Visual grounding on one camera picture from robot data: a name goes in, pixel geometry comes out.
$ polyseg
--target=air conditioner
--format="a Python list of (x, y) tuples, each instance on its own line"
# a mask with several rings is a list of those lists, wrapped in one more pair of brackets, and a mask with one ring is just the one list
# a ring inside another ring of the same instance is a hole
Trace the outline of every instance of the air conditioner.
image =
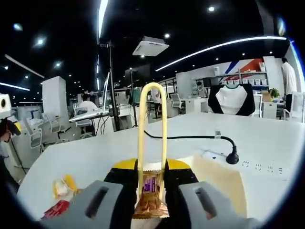
[(169, 47), (164, 40), (153, 37), (144, 37), (136, 49), (133, 51), (134, 56), (157, 56)]

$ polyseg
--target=yellow handle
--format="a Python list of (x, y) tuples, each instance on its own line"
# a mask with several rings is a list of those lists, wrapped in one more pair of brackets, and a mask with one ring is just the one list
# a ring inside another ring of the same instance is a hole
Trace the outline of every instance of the yellow handle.
[(166, 111), (166, 95), (163, 90), (163, 87), (158, 83), (149, 83), (143, 87), (140, 97), (140, 121), (139, 121), (139, 133), (138, 133), (138, 175), (139, 175), (139, 196), (142, 193), (143, 187), (143, 135), (144, 135), (144, 121), (145, 121), (145, 110), (146, 110), (146, 100), (147, 93), (151, 88), (157, 88), (160, 91), (162, 99), (162, 162), (161, 162), (161, 185), (160, 185), (160, 195), (159, 198), (162, 198), (164, 182), (163, 176), (165, 171), (165, 162), (166, 162), (166, 145), (167, 145), (167, 111)]

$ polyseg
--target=office chair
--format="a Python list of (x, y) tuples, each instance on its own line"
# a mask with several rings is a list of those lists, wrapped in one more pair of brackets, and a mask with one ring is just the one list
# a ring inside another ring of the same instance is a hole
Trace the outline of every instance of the office chair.
[(25, 125), (25, 128), (27, 129), (27, 132), (30, 137), (30, 147), (32, 149), (40, 147), (40, 150), (44, 151), (44, 147), (42, 145), (42, 130), (41, 128), (38, 128), (37, 131), (33, 131), (30, 127), (28, 120), (26, 118), (23, 118), (23, 123)]
[(185, 109), (185, 102), (181, 101), (178, 93), (173, 93), (170, 96), (171, 96), (171, 100), (172, 100), (172, 107), (178, 108), (179, 114), (182, 114), (183, 109)]
[(55, 117), (53, 115), (43, 113), (42, 116), (47, 122), (50, 123), (51, 133), (52, 134), (57, 133), (58, 141), (55, 142), (55, 144), (62, 143), (62, 142), (69, 142), (68, 139), (61, 139), (59, 134), (60, 134), (60, 131), (62, 130), (63, 126), (57, 120), (55, 120)]
[(259, 118), (262, 118), (262, 104), (263, 104), (263, 95), (262, 94), (254, 94), (254, 103), (255, 103), (255, 110), (252, 113), (252, 117), (257, 115)]
[[(76, 115), (81, 115), (81, 114), (87, 113), (87, 112), (88, 112), (88, 108), (87, 107), (77, 107), (77, 108), (75, 108)], [(93, 137), (92, 134), (86, 132), (86, 127), (92, 125), (92, 121), (90, 119), (85, 119), (85, 120), (77, 121), (77, 122), (75, 122), (75, 125), (77, 127), (84, 127), (84, 133), (81, 134), (81, 138), (82, 139), (85, 138), (86, 136)]]
[(290, 111), (284, 109), (284, 120), (304, 123), (305, 95), (302, 92), (292, 92)]

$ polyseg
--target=snack wrapper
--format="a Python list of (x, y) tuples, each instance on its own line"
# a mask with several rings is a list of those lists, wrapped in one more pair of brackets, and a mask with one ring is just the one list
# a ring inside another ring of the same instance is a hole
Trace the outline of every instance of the snack wrapper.
[(133, 219), (169, 217), (167, 205), (159, 198), (161, 175), (161, 170), (143, 172), (142, 193), (135, 208)]

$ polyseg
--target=chair backrest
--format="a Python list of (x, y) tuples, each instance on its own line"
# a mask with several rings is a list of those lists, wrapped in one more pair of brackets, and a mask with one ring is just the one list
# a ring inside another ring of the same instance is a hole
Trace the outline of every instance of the chair backrest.
[(304, 94), (292, 92), (290, 116), (293, 120), (304, 122)]
[(181, 108), (181, 99), (178, 93), (171, 94), (171, 99), (173, 101), (172, 107), (179, 107)]
[(31, 129), (29, 123), (28, 123), (27, 118), (25, 117), (25, 118), (23, 118), (22, 120), (23, 120), (23, 123), (24, 123), (25, 128), (27, 129), (29, 135), (32, 135), (32, 134), (33, 134), (33, 131), (32, 131), (32, 129)]
[(262, 103), (263, 103), (263, 95), (262, 94), (254, 94), (254, 104), (255, 104), (255, 111), (262, 110)]
[[(76, 115), (81, 115), (81, 114), (84, 114), (87, 112), (88, 112), (87, 107), (76, 107), (75, 108)], [(76, 126), (88, 126), (88, 125), (91, 125), (92, 122), (90, 119), (85, 119), (85, 120), (77, 121), (77, 122), (75, 122), (75, 124), (76, 124)]]

